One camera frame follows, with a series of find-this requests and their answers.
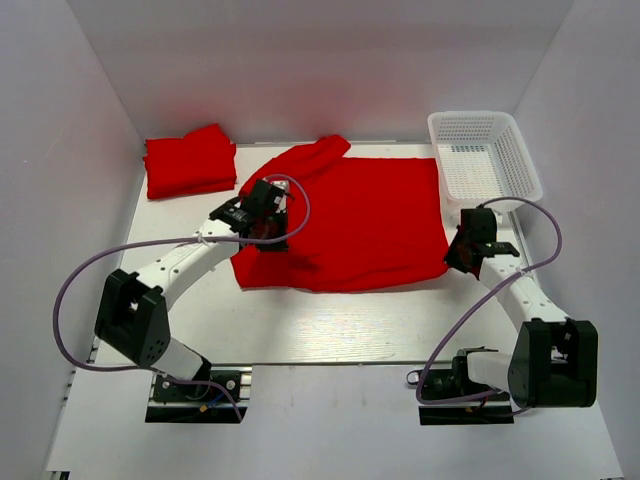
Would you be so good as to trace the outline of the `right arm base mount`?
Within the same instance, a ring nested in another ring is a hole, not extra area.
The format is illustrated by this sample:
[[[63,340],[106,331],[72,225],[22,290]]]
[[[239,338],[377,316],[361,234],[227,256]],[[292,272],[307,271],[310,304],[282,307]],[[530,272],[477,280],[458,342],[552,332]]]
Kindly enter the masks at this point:
[[[436,363],[425,378],[407,373],[420,393],[422,426],[509,425],[514,422],[508,386],[511,356],[486,347],[460,349],[448,363]]]

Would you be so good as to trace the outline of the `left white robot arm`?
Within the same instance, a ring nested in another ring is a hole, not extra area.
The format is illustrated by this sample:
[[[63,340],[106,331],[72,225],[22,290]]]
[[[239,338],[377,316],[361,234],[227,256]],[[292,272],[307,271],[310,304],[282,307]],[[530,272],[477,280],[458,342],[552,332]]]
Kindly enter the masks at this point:
[[[118,269],[105,282],[94,332],[135,366],[177,379],[188,398],[211,387],[211,363],[172,337],[169,311],[179,297],[218,264],[252,241],[282,250],[287,233],[286,180],[255,182],[249,194],[213,210],[193,234],[164,256],[131,273]]]

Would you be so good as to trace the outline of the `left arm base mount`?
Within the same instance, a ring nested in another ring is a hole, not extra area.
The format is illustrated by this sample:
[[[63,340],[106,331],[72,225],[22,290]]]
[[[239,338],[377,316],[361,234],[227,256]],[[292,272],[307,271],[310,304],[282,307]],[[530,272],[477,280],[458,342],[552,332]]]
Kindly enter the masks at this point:
[[[250,366],[214,367],[210,382],[220,384],[231,396],[210,385],[178,385],[162,376],[151,384],[145,422],[148,424],[239,424],[249,406],[252,383]]]

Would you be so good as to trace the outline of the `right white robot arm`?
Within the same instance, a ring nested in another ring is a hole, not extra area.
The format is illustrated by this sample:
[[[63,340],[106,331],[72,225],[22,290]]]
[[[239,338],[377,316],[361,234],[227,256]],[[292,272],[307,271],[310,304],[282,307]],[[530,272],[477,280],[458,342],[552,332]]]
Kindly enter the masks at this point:
[[[598,333],[574,320],[524,274],[520,254],[497,240],[497,220],[488,208],[461,211],[446,264],[473,275],[495,298],[518,331],[511,353],[477,347],[453,360],[451,384],[461,397],[486,387],[506,392],[520,408],[584,408],[597,391]]]

